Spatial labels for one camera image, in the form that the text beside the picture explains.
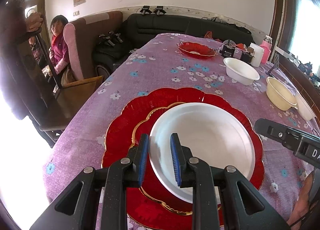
yellow bowl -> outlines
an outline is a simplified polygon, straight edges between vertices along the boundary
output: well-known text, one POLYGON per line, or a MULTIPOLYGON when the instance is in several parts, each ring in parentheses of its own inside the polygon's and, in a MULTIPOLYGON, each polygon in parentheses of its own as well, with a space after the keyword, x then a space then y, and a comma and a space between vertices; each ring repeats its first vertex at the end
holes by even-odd
POLYGON ((291 107, 297 109, 297 101, 290 90, 273 77, 267 78, 267 96, 280 110, 287 111, 291 107))

triangular cutout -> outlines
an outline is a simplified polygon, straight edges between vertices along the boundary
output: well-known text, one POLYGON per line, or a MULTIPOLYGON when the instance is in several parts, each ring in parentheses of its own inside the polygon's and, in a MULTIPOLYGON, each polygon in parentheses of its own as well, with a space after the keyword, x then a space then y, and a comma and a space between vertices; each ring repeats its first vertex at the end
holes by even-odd
POLYGON ((250 216, 264 210, 264 205, 246 185, 244 185, 241 181, 238 181, 237 186, 247 215, 250 216))
POLYGON ((83 183, 78 182, 68 195, 55 206, 55 210, 66 215, 73 215, 82 189, 83 183))

purple tablecloth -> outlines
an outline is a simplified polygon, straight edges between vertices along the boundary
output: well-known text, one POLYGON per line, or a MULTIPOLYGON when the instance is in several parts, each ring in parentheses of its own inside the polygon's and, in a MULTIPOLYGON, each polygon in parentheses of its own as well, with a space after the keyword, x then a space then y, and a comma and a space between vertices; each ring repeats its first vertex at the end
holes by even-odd
MULTIPOLYGON (((104 136, 109 124, 125 105, 135 97, 158 88, 195 87, 205 93, 218 94, 234 108, 242 111, 252 124, 259 118, 312 133, 319 132, 316 121, 304 121, 291 108, 283 112, 266 95, 266 74, 272 64, 256 68, 260 80, 244 86, 226 74, 223 58, 197 60, 182 55, 177 43, 191 41, 217 49, 221 43, 181 34, 160 34, 137 50, 107 81, 98 88, 80 109, 54 146, 53 154, 44 167, 44 182, 49 199, 57 195, 86 166, 99 169, 104 153, 104 136)), ((240 58, 241 50, 235 56, 240 58)), ((293 84, 280 70, 273 75, 294 90, 293 84)), ((265 175, 260 193, 285 220, 298 198, 299 189, 313 167, 295 158, 281 144, 262 138, 265 175)), ((128 228, 141 225, 128 219, 128 228)))

white round plate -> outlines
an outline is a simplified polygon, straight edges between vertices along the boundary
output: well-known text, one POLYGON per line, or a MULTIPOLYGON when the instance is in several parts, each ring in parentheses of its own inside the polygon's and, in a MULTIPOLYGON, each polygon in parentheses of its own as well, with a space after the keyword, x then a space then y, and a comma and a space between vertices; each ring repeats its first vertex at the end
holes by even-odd
MULTIPOLYGON (((165 188, 192 203, 192 188, 179 188, 174 177, 170 136, 177 133, 182 146, 210 166, 235 166, 250 180, 255 154, 243 125, 227 111, 206 103, 185 103, 162 114, 150 133, 149 157, 152 168, 165 188)), ((220 204, 218 188, 215 188, 220 204)))

pink thermos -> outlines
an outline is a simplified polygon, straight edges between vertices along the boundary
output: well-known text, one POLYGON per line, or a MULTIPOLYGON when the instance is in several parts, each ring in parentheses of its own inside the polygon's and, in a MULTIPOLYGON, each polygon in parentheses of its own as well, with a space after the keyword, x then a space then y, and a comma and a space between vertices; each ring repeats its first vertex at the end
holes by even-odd
POLYGON ((264 49, 264 53, 261 59, 262 64, 266 64, 268 61, 268 58, 271 53, 271 47, 272 47, 272 38, 269 36, 266 36, 264 40, 262 41, 262 44, 260 45, 264 49))

